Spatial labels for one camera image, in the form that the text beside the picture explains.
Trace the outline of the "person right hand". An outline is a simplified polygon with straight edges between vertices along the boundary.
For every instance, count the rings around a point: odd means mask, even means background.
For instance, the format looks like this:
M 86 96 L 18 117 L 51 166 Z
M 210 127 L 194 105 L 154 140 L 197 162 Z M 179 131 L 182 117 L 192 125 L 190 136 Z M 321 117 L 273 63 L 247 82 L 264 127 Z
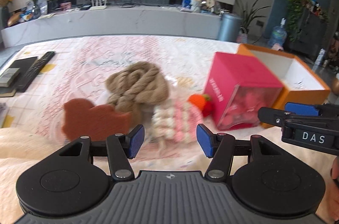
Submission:
M 339 157 L 338 156 L 333 161 L 330 173 L 331 173 L 332 180 L 338 187 L 339 186 Z

